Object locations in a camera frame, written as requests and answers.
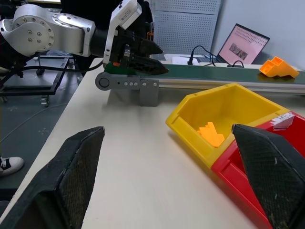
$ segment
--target black and white shoe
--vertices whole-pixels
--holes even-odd
[[[24,161],[21,157],[9,157],[9,158],[1,157],[0,177],[7,176],[17,172],[23,167],[23,165],[24,165]]]

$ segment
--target perforated metal panel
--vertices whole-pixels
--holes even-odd
[[[218,14],[221,0],[152,0],[155,10]]]
[[[211,50],[216,21],[217,15],[156,11],[154,41],[164,53],[190,54],[196,45]]]

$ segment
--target laptop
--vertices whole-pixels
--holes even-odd
[[[233,64],[235,61],[242,61],[244,64],[252,64],[269,40],[269,37],[236,24],[219,51],[215,62]],[[209,56],[196,59],[198,62],[211,62]]]

